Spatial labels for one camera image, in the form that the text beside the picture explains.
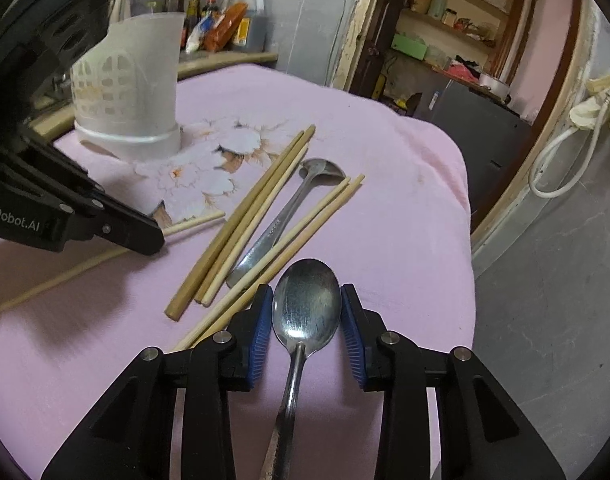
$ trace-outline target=pink wall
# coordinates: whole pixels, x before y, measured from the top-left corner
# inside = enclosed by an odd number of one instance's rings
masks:
[[[573,0],[536,0],[525,54],[512,83],[510,107],[533,123],[554,80],[565,47]]]

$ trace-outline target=chopstick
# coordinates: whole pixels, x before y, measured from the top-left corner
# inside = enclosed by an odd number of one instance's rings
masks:
[[[285,173],[280,178],[280,180],[278,181],[276,186],[274,186],[274,189],[272,189],[271,193],[269,193],[269,196],[267,197],[267,199],[265,199],[261,208],[258,210],[258,213],[256,213],[256,215],[254,216],[254,218],[252,219],[250,224],[245,229],[245,232],[243,232],[240,239],[236,242],[236,245],[233,247],[232,251],[227,256],[227,259],[224,261],[222,267],[220,267],[220,270],[218,271],[217,275],[214,277],[213,280],[211,280],[210,286],[207,289],[207,292],[205,292],[205,296],[202,298],[203,305],[209,306],[211,304],[211,302],[214,300],[214,297],[220,290],[220,287],[222,286],[223,282],[225,281],[225,278],[227,277],[227,275],[229,274],[229,271],[234,266],[234,264],[236,263],[236,260],[240,256],[240,253],[243,252],[243,249],[247,245],[249,238],[252,237],[252,234],[254,234],[254,231],[256,231],[258,224],[261,222],[262,218],[264,218],[268,209],[274,203],[274,200],[276,200],[278,193],[280,193],[280,190],[283,188],[285,183],[288,181],[291,174],[296,169],[297,165],[300,164],[300,161],[305,156],[305,153],[307,152],[308,147],[309,147],[309,144],[305,144],[303,146],[303,149],[298,152],[298,155],[296,155],[296,158],[294,158],[294,160],[292,160],[290,166],[287,168],[287,171],[285,171]]]
[[[285,234],[272,250],[242,277],[222,300],[212,307],[200,323],[174,347],[173,351],[176,352],[190,348],[195,342],[205,338],[207,334],[211,335],[219,330],[223,330],[228,325],[231,317],[238,311],[243,310],[252,300],[258,285],[269,283],[280,272],[331,215],[351,198],[363,179],[364,175],[361,174],[348,184],[349,179],[346,178],[334,190],[328,193],[296,227]],[[276,260],[262,272],[276,256],[278,256]],[[256,276],[261,272],[260,277],[255,280]],[[241,294],[244,288],[251,282],[253,282],[252,286]]]
[[[247,196],[243,198],[243,201],[238,205],[238,207],[230,216],[229,220],[226,222],[225,225],[223,225],[222,229],[211,241],[211,244],[209,244],[207,250],[205,250],[198,262],[196,262],[194,268],[187,275],[184,282],[182,282],[182,285],[169,302],[169,305],[165,309],[165,314],[167,315],[167,317],[173,319],[174,321],[178,321],[181,318],[182,313],[189,306],[192,298],[202,285],[205,276],[210,271],[211,266],[218,258],[227,241],[232,237],[232,234],[240,224],[248,209],[254,204],[260,193],[267,186],[268,182],[272,180],[274,174],[276,173],[280,165],[285,161],[285,159],[290,156],[292,152],[295,156],[295,154],[298,153],[303,147],[305,142],[301,143],[300,145],[299,143],[304,135],[305,132],[300,132],[296,135],[296,137],[292,139],[290,144],[280,154],[280,157],[270,166],[267,171],[265,171],[264,175],[260,178],[260,180],[256,182],[255,186],[249,191],[249,193],[247,193]]]
[[[207,290],[210,287],[210,284],[216,279],[216,276],[218,272],[220,272],[220,269],[223,268],[225,260],[234,250],[234,246],[243,235],[245,229],[252,222],[254,216],[261,208],[261,205],[264,200],[267,198],[269,193],[272,192],[272,189],[274,188],[278,180],[288,170],[291,161],[296,158],[297,153],[302,149],[302,147],[307,142],[309,142],[315,131],[316,127],[312,124],[307,130],[305,130],[305,133],[302,135],[296,145],[294,145],[294,148],[291,150],[288,156],[286,156],[285,159],[280,163],[280,166],[276,169],[275,174],[272,176],[272,179],[267,183],[262,192],[259,193],[257,201],[249,207],[249,210],[246,212],[245,216],[240,221],[240,224],[236,227],[236,230],[231,235],[229,240],[227,240],[227,242],[225,243],[224,247],[220,251],[220,254],[216,258],[216,261],[212,264],[211,269],[209,269],[205,279],[198,288],[198,292],[196,292],[196,294],[194,295],[194,300],[198,301],[199,303],[206,303]]]
[[[185,222],[180,222],[178,224],[172,225],[171,227],[168,227],[167,229],[163,229],[163,235],[165,236],[165,238],[167,238],[171,235],[175,235],[176,233],[186,231],[187,229],[191,229],[193,227],[206,224],[207,222],[223,218],[223,216],[225,216],[225,213],[223,213],[222,211],[217,211],[215,213],[202,216],[200,218],[193,218]],[[40,285],[36,285],[30,288],[28,291],[25,291],[24,293],[16,296],[12,300],[5,301],[5,303],[2,303],[0,305],[0,312],[18,306],[19,304],[24,303],[25,301],[30,300],[31,298],[34,298],[35,296],[38,296],[39,294],[47,290],[50,290],[50,288],[54,288],[55,286],[72,280],[73,278],[79,276],[86,270],[93,269],[94,267],[102,264],[103,262],[106,262],[107,260],[111,260],[113,258],[116,258],[117,256],[121,256],[122,254],[128,252],[130,252],[130,250],[124,247],[114,247],[105,251],[104,253],[98,254],[98,256],[94,256],[93,258],[90,258],[85,262],[73,266],[68,271],[63,272],[59,276],[56,276],[56,278],[47,280],[46,282],[41,283]]]

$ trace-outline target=wooden door frame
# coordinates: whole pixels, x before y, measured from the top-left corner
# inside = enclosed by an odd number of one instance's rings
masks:
[[[358,60],[367,48],[365,38],[374,18],[374,8],[378,0],[357,0],[354,17],[348,25],[341,53],[334,69],[330,86],[349,91],[354,79]],[[520,17],[526,0],[513,0],[512,8],[502,35],[500,45],[496,48],[492,61],[491,75],[500,77],[514,45],[514,39],[520,23]]]
[[[516,51],[516,57],[514,62],[512,63],[512,68],[507,76],[507,80],[505,81],[508,85],[511,85],[514,82],[514,78],[516,77],[516,73],[518,72],[518,67],[520,66],[520,62],[522,61],[522,56],[525,54],[525,49],[527,48],[527,42],[530,38],[530,30],[531,25],[533,25],[534,21],[534,12],[536,11],[536,0],[531,0],[530,2],[530,12],[527,15],[527,20],[525,21],[525,28],[522,32],[522,37],[520,38],[520,43],[518,44],[518,50]]]
[[[558,63],[554,80],[549,88],[549,92],[545,97],[542,108],[540,109],[540,112],[538,113],[536,120],[531,127],[530,134],[525,140],[525,143],[523,144],[523,147],[520,150],[516,160],[503,175],[501,181],[498,183],[498,186],[490,193],[489,197],[482,203],[476,213],[472,216],[472,232],[475,232],[483,221],[485,221],[485,223],[489,223],[486,217],[491,213],[494,206],[496,206],[507,190],[514,185],[514,179],[517,177],[518,172],[527,162],[532,149],[546,132],[547,123],[549,123],[549,119],[554,111],[554,108],[556,107],[556,103],[558,102],[558,98],[563,90],[567,74],[572,64],[572,58],[580,30],[581,10],[582,0],[572,0],[572,16],[569,24],[569,31],[567,33],[563,53],[561,55],[560,62]]]
[[[374,12],[348,92],[367,98],[373,94],[385,60],[385,51],[391,46],[404,3],[405,0],[376,0],[374,3]]]

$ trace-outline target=floral pattern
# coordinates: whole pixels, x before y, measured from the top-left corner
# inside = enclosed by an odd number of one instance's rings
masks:
[[[147,215],[154,212],[163,226],[214,209],[230,212],[240,202],[233,196],[246,192],[298,131],[287,120],[263,119],[228,116],[188,124],[181,151],[168,160],[130,164],[96,149],[77,153],[76,160],[91,177],[94,168],[111,174],[111,182],[99,180],[107,193]]]

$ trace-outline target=concrete floor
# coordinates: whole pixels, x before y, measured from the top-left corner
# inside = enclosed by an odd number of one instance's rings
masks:
[[[476,299],[474,350],[577,478],[610,435],[610,134]]]

